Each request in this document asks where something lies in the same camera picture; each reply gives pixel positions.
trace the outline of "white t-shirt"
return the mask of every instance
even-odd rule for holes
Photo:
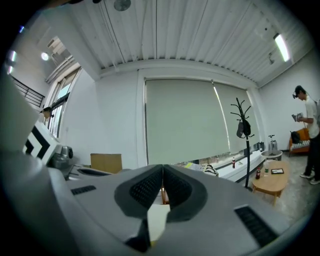
[[[317,105],[316,105],[316,102],[309,97],[309,95],[306,96],[305,108],[306,108],[306,117],[313,118],[313,123],[307,124],[308,130],[309,130],[309,136],[311,139],[313,139],[318,136],[320,132],[320,128],[317,124]]]

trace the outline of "black bag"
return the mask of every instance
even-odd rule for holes
[[[291,132],[291,139],[293,144],[300,143],[300,134],[297,133],[296,131]]]

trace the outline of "black pants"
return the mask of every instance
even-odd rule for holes
[[[305,168],[305,175],[310,175],[314,167],[314,179],[320,180],[320,134],[310,139],[310,148],[308,153],[308,162]]]

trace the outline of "cardboard box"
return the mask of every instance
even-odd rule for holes
[[[117,174],[122,170],[121,154],[98,154],[92,153],[91,157],[91,168]]]

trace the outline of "metal railing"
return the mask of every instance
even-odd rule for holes
[[[40,108],[45,96],[26,86],[24,83],[20,82],[13,76],[11,77],[13,78],[14,84],[16,85],[22,96],[25,98],[25,100],[30,104],[33,104]]]

